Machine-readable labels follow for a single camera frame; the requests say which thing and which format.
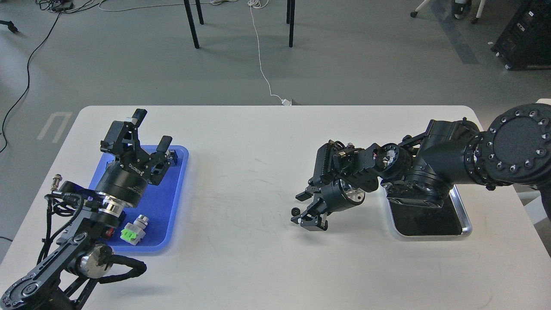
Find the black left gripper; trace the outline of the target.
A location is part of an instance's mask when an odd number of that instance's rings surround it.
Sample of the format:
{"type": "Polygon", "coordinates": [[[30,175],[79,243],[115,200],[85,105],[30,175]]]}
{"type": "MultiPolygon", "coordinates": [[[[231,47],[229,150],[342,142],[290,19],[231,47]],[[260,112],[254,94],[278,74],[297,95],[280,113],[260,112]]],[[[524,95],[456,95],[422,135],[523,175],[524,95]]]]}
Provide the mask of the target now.
{"type": "MultiPolygon", "coordinates": [[[[138,128],[146,114],[145,109],[137,108],[131,118],[113,121],[105,138],[100,141],[100,151],[112,155],[137,153],[140,149],[138,128]]],[[[173,164],[173,151],[168,150],[172,140],[171,136],[163,136],[156,149],[156,153],[163,156],[153,163],[146,163],[143,169],[132,162],[121,164],[112,161],[96,185],[95,192],[120,200],[127,207],[136,207],[148,185],[160,185],[173,164]]]]}

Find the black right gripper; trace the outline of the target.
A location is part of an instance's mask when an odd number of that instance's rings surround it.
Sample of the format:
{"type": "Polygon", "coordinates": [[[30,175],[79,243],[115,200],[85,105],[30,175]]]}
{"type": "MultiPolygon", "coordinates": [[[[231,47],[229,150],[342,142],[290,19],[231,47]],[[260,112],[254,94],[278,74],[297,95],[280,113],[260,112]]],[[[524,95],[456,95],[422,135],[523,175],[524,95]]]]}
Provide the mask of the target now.
{"type": "Polygon", "coordinates": [[[344,180],[333,181],[319,190],[305,189],[295,196],[304,202],[313,197],[313,202],[307,206],[300,217],[291,218],[291,222],[299,224],[308,231],[327,231],[327,215],[344,211],[364,202],[366,192],[348,184],[344,180]]]}

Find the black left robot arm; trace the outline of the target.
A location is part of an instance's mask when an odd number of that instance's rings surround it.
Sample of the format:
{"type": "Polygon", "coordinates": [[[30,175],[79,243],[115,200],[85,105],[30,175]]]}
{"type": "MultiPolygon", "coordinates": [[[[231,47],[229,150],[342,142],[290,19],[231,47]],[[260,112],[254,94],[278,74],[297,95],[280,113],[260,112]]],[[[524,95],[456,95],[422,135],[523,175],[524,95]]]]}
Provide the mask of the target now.
{"type": "Polygon", "coordinates": [[[112,122],[100,150],[114,156],[95,189],[55,177],[48,201],[46,237],[36,267],[1,297],[3,310],[80,310],[97,284],[138,277],[146,264],[116,255],[102,241],[124,208],[135,208],[148,185],[159,185],[170,167],[171,136],[154,153],[140,147],[138,128],[146,110],[112,122]]]}

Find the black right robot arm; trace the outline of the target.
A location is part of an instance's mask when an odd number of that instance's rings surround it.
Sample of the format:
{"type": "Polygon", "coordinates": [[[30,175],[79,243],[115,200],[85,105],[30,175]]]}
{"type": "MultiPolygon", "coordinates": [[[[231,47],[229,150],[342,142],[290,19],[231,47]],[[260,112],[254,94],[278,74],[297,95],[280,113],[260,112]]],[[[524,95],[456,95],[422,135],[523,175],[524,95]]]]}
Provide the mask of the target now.
{"type": "Polygon", "coordinates": [[[541,193],[550,214],[550,105],[534,103],[497,116],[486,131],[466,118],[431,120],[425,132],[401,143],[366,149],[329,140],[316,155],[313,176],[296,198],[311,204],[291,210],[291,221],[309,231],[326,231],[328,215],[364,202],[384,187],[390,205],[416,208],[424,219],[412,226],[424,234],[438,228],[459,234],[460,219],[449,218],[445,202],[457,184],[527,185],[541,193]]]}

